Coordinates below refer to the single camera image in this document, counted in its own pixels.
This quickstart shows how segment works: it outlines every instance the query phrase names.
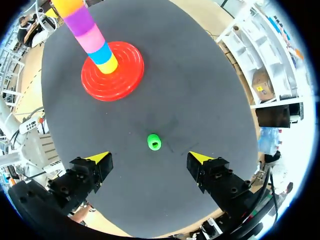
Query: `small green object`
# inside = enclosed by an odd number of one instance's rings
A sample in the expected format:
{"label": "small green object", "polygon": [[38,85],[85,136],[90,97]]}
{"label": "small green object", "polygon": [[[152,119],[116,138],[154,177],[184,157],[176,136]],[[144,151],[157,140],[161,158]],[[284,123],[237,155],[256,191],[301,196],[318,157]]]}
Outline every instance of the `small green object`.
{"label": "small green object", "polygon": [[147,139],[148,146],[153,151],[158,151],[161,148],[161,140],[157,134],[150,134]]}

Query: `red base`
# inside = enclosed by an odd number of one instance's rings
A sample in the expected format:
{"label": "red base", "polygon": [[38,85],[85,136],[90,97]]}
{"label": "red base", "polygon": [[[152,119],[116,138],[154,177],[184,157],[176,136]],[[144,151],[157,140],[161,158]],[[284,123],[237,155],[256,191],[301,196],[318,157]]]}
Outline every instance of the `red base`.
{"label": "red base", "polygon": [[108,43],[118,61],[113,73],[103,74],[88,57],[82,66],[81,81],[84,89],[100,101],[116,101],[130,94],[144,75],[144,60],[134,46],[123,41]]}

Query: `gray table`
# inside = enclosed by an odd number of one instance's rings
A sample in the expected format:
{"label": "gray table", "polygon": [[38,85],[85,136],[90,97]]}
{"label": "gray table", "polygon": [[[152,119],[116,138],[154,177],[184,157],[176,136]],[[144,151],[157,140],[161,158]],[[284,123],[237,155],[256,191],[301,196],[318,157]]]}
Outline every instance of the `gray table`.
{"label": "gray table", "polygon": [[[42,59],[43,105],[56,150],[66,168],[77,156],[112,152],[114,169],[88,200],[128,234],[179,230],[218,208],[189,174],[189,151],[224,157],[245,180],[254,173],[257,140],[243,87],[206,31],[167,0],[108,0],[90,12],[107,41],[140,50],[145,72],[126,98],[92,98],[81,84],[87,55],[60,27]],[[148,148],[151,133],[162,139],[159,151]]]}

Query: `cardboard box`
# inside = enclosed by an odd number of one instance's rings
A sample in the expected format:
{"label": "cardboard box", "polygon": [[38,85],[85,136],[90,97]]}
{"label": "cardboard box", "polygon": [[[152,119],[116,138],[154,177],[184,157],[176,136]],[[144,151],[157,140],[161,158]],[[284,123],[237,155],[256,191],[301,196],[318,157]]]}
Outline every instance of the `cardboard box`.
{"label": "cardboard box", "polygon": [[270,78],[264,68],[254,72],[251,86],[261,101],[268,101],[275,97]]}
{"label": "cardboard box", "polygon": [[221,50],[223,51],[224,54],[230,53],[229,48],[227,47],[227,45],[224,42],[221,41],[218,45],[219,45],[219,47],[221,48]]}
{"label": "cardboard box", "polygon": [[244,75],[238,75],[239,77],[239,80],[243,86],[243,89],[244,89],[244,92],[245,92],[245,95],[246,95],[246,98],[249,102],[249,104],[254,104],[255,101],[254,101],[254,96],[252,95],[252,92],[251,92],[251,89],[250,89],[250,86],[245,78]]}
{"label": "cardboard box", "polygon": [[235,72],[236,72],[237,75],[243,75],[243,74],[244,74],[244,73],[242,72],[242,70],[241,70],[241,68],[240,68],[240,66],[239,66],[238,63],[233,64],[233,67],[234,67]]}
{"label": "cardboard box", "polygon": [[231,64],[236,64],[236,63],[237,63],[235,57],[232,55],[231,52],[227,53],[227,54],[226,54],[226,57],[229,59],[229,61],[230,61]]}

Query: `blue ring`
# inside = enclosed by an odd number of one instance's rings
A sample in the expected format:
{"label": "blue ring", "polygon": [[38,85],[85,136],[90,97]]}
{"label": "blue ring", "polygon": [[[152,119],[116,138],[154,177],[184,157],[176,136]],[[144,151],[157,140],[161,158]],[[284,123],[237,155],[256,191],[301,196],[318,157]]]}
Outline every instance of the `blue ring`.
{"label": "blue ring", "polygon": [[104,64],[111,58],[112,52],[105,42],[103,46],[93,53],[88,53],[88,56],[92,59],[95,64]]}

